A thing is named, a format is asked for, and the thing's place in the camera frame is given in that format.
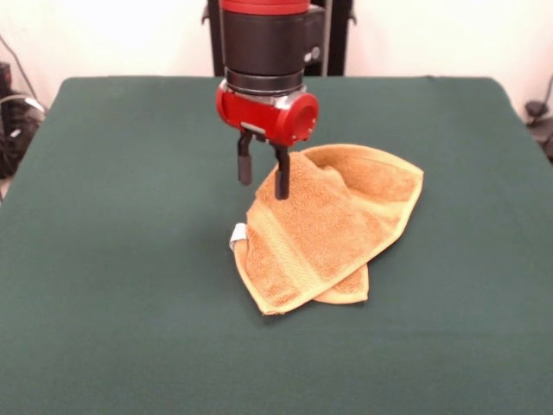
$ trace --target folded towel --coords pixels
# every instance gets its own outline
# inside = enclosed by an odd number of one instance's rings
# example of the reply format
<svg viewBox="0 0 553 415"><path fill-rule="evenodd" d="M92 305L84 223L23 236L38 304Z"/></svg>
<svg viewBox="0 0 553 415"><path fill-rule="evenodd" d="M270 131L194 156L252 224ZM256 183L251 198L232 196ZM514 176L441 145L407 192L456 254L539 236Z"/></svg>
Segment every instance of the folded towel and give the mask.
<svg viewBox="0 0 553 415"><path fill-rule="evenodd" d="M284 314L308 301L368 298L367 263L404 232L423 172L381 150L330 144L290 153L287 201L274 170L234 245L238 273L260 311Z"/></svg>

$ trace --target table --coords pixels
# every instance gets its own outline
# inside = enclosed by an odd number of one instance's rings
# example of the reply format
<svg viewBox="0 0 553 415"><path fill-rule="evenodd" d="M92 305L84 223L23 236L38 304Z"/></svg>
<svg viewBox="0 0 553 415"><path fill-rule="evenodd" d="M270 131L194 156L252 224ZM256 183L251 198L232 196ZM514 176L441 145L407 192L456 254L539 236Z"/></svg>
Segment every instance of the table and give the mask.
<svg viewBox="0 0 553 415"><path fill-rule="evenodd" d="M0 413L550 414L553 171L499 84L309 79L305 145L425 185L369 303L263 317L227 244L274 159L238 184L218 83L63 84L0 209Z"/></svg>

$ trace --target black cable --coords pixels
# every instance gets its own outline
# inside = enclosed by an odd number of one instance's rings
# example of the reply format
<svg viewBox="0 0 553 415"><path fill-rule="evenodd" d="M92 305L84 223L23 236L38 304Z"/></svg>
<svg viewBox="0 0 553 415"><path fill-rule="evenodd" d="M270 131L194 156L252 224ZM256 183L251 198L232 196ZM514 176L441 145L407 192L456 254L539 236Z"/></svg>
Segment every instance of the black cable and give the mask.
<svg viewBox="0 0 553 415"><path fill-rule="evenodd" d="M35 89L31 85L31 82L29 81L29 77L25 73L25 70L23 69L21 62L19 61L19 57L17 56L16 52L14 52L12 48L10 48L10 45L5 41L5 39L2 37L1 34L0 34L0 42L4 45L6 49L8 49L8 52L10 52L10 54L13 56L14 60L16 61L17 67L19 68L19 72L21 72L21 75L25 79L25 82L27 83L27 86L29 87L29 90L31 91L33 98L36 99L37 97L36 97Z"/></svg>
<svg viewBox="0 0 553 415"><path fill-rule="evenodd" d="M550 100L551 89L553 89L553 75L551 75L550 84L547 87L547 93L545 94L545 99L543 100L545 104L547 104L547 102Z"/></svg>

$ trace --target white tag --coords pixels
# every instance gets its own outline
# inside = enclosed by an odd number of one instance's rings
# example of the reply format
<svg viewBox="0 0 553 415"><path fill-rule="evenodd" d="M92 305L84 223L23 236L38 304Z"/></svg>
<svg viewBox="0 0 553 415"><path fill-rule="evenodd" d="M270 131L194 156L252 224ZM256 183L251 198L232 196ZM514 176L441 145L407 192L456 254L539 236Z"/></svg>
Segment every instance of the white tag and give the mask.
<svg viewBox="0 0 553 415"><path fill-rule="evenodd" d="M231 236L231 242L228 244L231 250L234 252L234 245L239 240L246 240L248 239L247 233L246 233L246 226L245 223L237 223L234 227L234 231L232 232Z"/></svg>

